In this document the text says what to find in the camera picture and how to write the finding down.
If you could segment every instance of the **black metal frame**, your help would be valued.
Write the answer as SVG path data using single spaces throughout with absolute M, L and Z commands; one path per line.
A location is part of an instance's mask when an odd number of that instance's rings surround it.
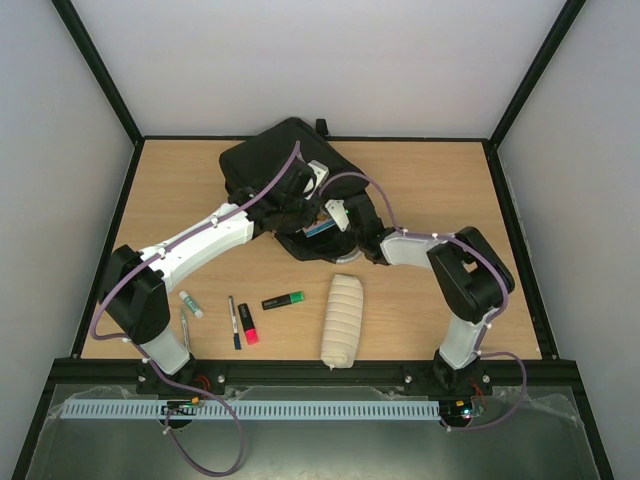
M 133 184 L 136 168 L 146 140 L 189 140 L 189 139 L 233 139 L 243 140 L 246 136 L 146 136 L 143 137 L 127 109 L 124 100 L 102 62 L 86 28 L 83 26 L 70 0 L 51 0 L 64 24 L 75 40 L 80 52 L 91 68 L 105 96 L 111 103 L 123 128 L 129 135 L 135 150 L 127 176 L 120 192 L 116 211 L 109 228 L 102 255 L 89 298 L 73 344 L 71 357 L 54 361 L 51 373 L 38 403 L 31 427 L 27 434 L 13 478 L 24 478 L 27 474 L 35 445 L 49 408 L 56 385 L 61 384 L 132 384 L 140 374 L 139 361 L 134 360 L 82 360 L 82 352 L 88 333 L 91 315 L 96 305 L 100 279 L 124 214 L 129 192 Z M 519 219 L 511 198 L 497 150 L 513 125 L 518 113 L 540 79 L 553 54 L 568 32 L 586 0 L 567 0 L 547 35 L 533 63 L 523 78 L 507 110 L 490 139 L 483 138 L 416 138 L 416 137 L 329 137 L 332 141 L 425 141 L 425 142 L 481 142 L 487 165 L 496 191 L 500 210 L 511 243 L 518 268 L 522 288 L 531 314 L 542 360 L 526 360 L 528 385 L 571 387 L 585 428 L 601 478 L 613 478 L 597 426 L 586 397 L 578 368 L 573 361 L 560 360 L 553 339 L 535 274 L 529 258 Z M 519 385 L 521 372 L 512 361 L 482 361 L 483 373 L 490 376 L 490 385 Z M 198 362 L 198 370 L 217 379 L 224 377 L 222 386 L 251 385 L 368 385 L 375 387 L 404 387 L 408 395 L 429 395 L 433 399 L 449 399 L 450 394 L 440 391 L 429 373 L 433 370 L 431 361 L 356 362 L 353 368 L 330 372 L 320 362 L 290 361 L 211 361 Z

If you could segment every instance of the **wooden tabletop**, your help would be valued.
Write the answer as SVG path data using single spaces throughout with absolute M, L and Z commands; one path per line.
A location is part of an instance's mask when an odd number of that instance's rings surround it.
M 230 140 L 145 142 L 115 246 L 134 250 L 172 237 L 226 201 L 221 152 Z M 516 278 L 507 311 L 483 344 L 486 352 L 509 350 L 540 358 L 536 337 L 502 216 L 480 143 L 336 141 L 332 145 L 387 192 L 398 221 L 416 232 L 455 232 L 473 225 L 487 238 Z M 377 192 L 369 195 L 390 225 Z M 185 279 L 169 295 L 171 326 L 182 339 L 178 291 L 202 306 L 189 317 L 191 349 L 201 359 L 318 360 L 329 285 L 335 274 L 355 275 L 364 287 L 364 317 L 357 359 L 431 359 L 445 337 L 450 311 L 432 272 L 385 267 L 361 258 L 347 265 L 299 262 L 271 234 L 234 248 Z M 303 291 L 305 301 L 263 311 L 261 301 Z M 228 296 L 248 303 L 260 337 L 234 349 Z M 99 333 L 118 331 L 104 315 Z M 87 338 L 83 358 L 138 358 L 118 340 Z

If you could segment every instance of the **white wall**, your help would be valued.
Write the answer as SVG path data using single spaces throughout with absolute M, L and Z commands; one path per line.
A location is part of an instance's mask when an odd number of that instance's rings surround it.
M 486 137 L 564 0 L 74 0 L 144 134 Z
M 563 357 L 638 478 L 640 3 L 587 2 L 500 148 Z
M 69 355 L 132 146 L 51 3 L 0 3 L 0 478 Z

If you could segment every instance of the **pink cap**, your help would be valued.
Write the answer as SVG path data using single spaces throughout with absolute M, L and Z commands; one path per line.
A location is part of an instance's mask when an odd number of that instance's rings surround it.
M 244 335 L 247 337 L 247 343 L 249 345 L 258 343 L 258 332 L 256 332 L 255 328 L 252 328 L 250 330 L 245 330 Z

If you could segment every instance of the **blue pen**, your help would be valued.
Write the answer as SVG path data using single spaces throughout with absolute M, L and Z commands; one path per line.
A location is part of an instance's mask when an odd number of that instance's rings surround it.
M 229 310 L 231 310 L 231 325 L 233 326 L 233 344 L 236 350 L 242 350 L 240 334 L 238 333 L 238 321 L 236 320 L 236 306 L 233 304 L 233 297 L 231 295 L 229 295 Z

